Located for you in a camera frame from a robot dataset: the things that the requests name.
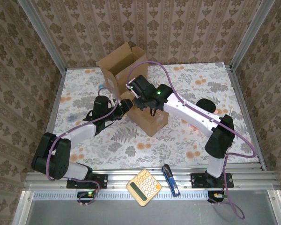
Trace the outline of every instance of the calculator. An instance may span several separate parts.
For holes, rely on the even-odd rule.
[[[161,190],[161,185],[148,170],[142,170],[126,185],[126,188],[140,206],[145,206]]]

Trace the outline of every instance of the open cardboard box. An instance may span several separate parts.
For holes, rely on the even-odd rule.
[[[130,91],[126,91],[121,95],[121,99],[124,98],[132,100],[134,95]],[[168,123],[169,118],[167,112],[157,110],[155,116],[151,116],[149,107],[142,111],[136,106],[133,106],[127,115],[150,137],[162,129]]]
[[[112,87],[118,96],[126,89],[127,78],[130,70],[138,63],[147,61],[146,52],[139,47],[130,48],[128,42],[98,61],[98,65],[104,75],[106,86]],[[130,80],[143,75],[148,77],[148,64],[138,66],[131,74]]]

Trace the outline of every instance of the patterned wallpaper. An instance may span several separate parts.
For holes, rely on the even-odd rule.
[[[33,0],[67,67],[128,41],[163,64],[230,63],[261,0]]]
[[[16,0],[0,0],[0,225],[11,224],[60,73]]]
[[[275,1],[237,76],[267,166],[281,181],[281,0]]]

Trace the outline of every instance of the floral tablecloth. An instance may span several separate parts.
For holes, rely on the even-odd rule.
[[[178,93],[196,103],[201,98],[212,100],[219,115],[229,114],[235,130],[250,140],[241,110],[223,63],[166,65]],[[169,84],[159,66],[148,67],[148,80],[156,87]],[[99,86],[104,77],[99,68],[68,70],[60,100],[54,132],[66,131],[80,123],[93,108]],[[205,165],[208,154],[204,150],[207,138],[195,127],[178,117],[169,115],[168,124],[153,137],[148,137],[128,116],[102,131],[95,138],[85,140],[71,150],[70,160],[93,169],[156,167],[165,163],[178,167]],[[235,138],[231,152],[250,154],[242,140]],[[258,162],[230,156],[229,163]]]

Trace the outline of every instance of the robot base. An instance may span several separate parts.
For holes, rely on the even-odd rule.
[[[100,184],[101,189],[107,188],[108,175],[107,174],[97,174],[92,175],[92,179]],[[94,183],[80,183],[73,180],[67,180],[67,188],[69,189],[96,189],[96,184]]]
[[[230,173],[226,173],[228,188],[233,188],[233,179]],[[192,188],[223,188],[224,175],[223,173],[219,178],[215,178],[205,173],[191,173]]]

